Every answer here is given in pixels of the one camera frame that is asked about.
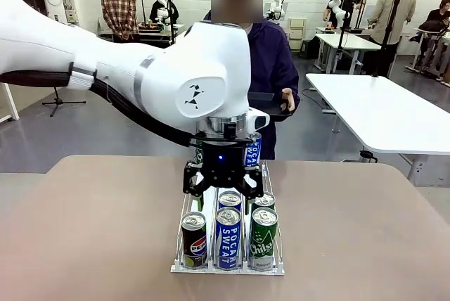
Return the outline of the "person's left hand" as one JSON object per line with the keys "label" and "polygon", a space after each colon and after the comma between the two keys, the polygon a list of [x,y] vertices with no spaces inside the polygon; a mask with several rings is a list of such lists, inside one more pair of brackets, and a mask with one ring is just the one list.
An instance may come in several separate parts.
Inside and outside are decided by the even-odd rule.
{"label": "person's left hand", "polygon": [[281,110],[292,112],[295,109],[295,99],[291,88],[284,88],[281,92]]}

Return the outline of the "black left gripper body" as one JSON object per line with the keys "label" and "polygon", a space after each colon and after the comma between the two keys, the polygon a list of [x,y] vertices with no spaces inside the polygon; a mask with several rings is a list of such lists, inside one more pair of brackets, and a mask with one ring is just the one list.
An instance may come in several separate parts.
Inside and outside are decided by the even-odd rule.
{"label": "black left gripper body", "polygon": [[244,141],[202,143],[202,188],[245,188]]}

